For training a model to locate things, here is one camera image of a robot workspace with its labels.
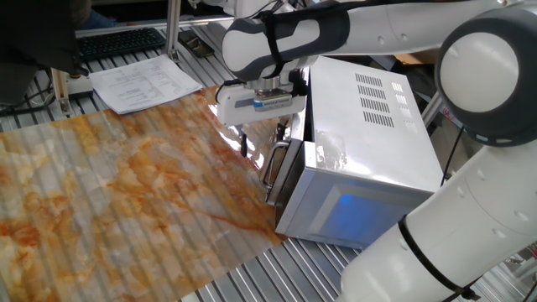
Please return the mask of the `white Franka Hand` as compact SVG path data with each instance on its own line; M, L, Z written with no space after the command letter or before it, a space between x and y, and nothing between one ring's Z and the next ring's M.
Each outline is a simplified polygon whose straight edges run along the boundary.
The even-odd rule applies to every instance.
M224 126L237 126L301 112L306 107L306 96L293 96L279 88L267 91L248 88L244 83L226 81L216 91L217 118ZM284 141L287 123L279 122L276 140ZM239 132L240 154L248 156L248 136Z

